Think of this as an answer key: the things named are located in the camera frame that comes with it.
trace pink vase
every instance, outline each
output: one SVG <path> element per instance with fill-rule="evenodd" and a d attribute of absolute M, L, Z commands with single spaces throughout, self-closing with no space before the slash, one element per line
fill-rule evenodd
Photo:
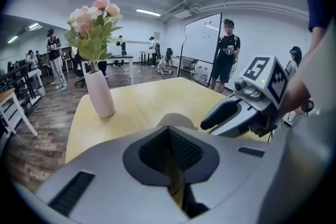
<path fill-rule="evenodd" d="M 86 85 L 93 107 L 101 118 L 108 118 L 115 112 L 112 95 L 103 73 L 99 70 L 87 74 Z"/>

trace black cap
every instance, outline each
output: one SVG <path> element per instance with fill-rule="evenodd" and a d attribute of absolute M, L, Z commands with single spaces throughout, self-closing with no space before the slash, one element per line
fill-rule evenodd
<path fill-rule="evenodd" d="M 300 52 L 300 51 L 301 51 L 301 49 L 300 49 L 299 47 L 294 46 L 289 52 L 290 52 L 291 54 L 297 54 L 297 53 Z"/>
<path fill-rule="evenodd" d="M 54 33 L 54 30 L 51 28 L 48 30 L 47 37 L 50 37 Z"/>
<path fill-rule="evenodd" d="M 231 24 L 232 26 L 235 26 L 235 23 L 234 23 L 232 20 L 230 20 L 230 19 L 225 19 L 225 20 L 223 21 L 223 23 L 224 23 L 224 24 Z"/>

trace black shorts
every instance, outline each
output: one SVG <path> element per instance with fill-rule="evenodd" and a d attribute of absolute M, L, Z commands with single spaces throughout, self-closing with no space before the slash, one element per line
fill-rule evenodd
<path fill-rule="evenodd" d="M 230 72 L 232 69 L 232 65 L 214 65 L 214 70 L 212 73 L 212 78 L 218 79 L 221 81 L 221 83 L 228 83 L 229 82 L 229 77 L 230 77 Z"/>

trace wooden floor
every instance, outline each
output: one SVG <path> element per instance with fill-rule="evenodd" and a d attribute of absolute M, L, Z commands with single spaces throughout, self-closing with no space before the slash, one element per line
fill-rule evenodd
<path fill-rule="evenodd" d="M 135 64 L 133 67 L 134 84 L 162 80 L 163 77 L 155 68 Z M 131 84 L 128 79 L 129 66 L 123 68 L 107 67 L 108 85 L 110 88 Z M 70 74 L 68 91 L 59 93 L 52 86 L 52 77 L 43 80 L 46 95 L 37 103 L 29 121 L 38 133 L 37 137 L 29 132 L 24 123 L 17 129 L 17 134 L 9 140 L 4 161 L 13 180 L 35 191 L 40 183 L 62 167 L 65 163 L 65 152 L 73 116 L 81 97 L 87 94 L 86 87 L 75 88 L 77 77 Z"/>

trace yellow tabletop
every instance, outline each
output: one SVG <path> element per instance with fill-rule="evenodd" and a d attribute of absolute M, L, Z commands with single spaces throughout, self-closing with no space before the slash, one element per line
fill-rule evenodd
<path fill-rule="evenodd" d="M 147 82 L 110 90 L 116 112 L 101 119 L 89 95 L 84 95 L 72 121 L 66 160 L 101 142 L 155 127 L 168 113 L 180 113 L 192 120 L 199 131 L 207 112 L 224 95 L 184 78 Z"/>

